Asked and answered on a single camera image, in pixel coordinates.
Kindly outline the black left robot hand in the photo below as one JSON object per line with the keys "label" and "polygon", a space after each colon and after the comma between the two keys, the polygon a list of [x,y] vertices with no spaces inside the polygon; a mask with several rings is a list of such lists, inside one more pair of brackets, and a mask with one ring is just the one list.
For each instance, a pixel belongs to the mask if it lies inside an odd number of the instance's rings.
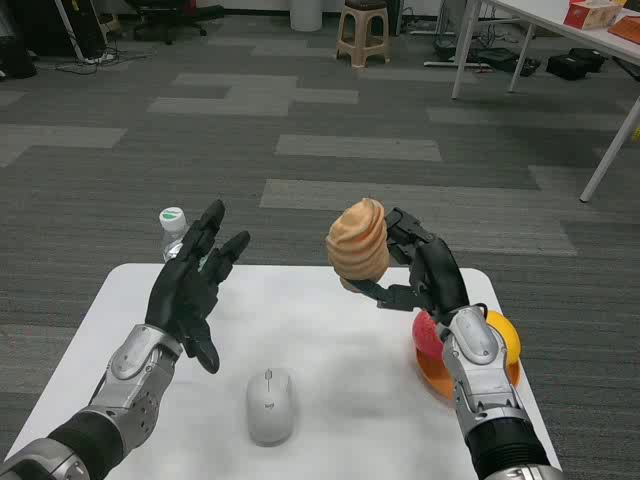
{"label": "black left robot hand", "polygon": [[211,374],[218,372],[220,360],[207,317],[218,302],[219,285],[250,241],[242,231],[216,248],[224,215],[218,199],[189,227],[177,256],[165,263],[152,287],[145,316],[147,324],[173,337]]}

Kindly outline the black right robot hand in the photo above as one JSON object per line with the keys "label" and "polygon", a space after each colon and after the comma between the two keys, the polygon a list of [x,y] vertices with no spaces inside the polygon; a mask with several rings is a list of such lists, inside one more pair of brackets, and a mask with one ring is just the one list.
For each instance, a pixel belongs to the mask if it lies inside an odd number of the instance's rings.
{"label": "black right robot hand", "polygon": [[350,280],[348,284],[376,300],[382,309],[413,311],[420,308],[435,322],[450,325],[455,314],[471,302],[448,245],[400,208],[386,214],[385,221],[386,246],[399,264],[409,267],[409,283],[387,288],[371,280]]}

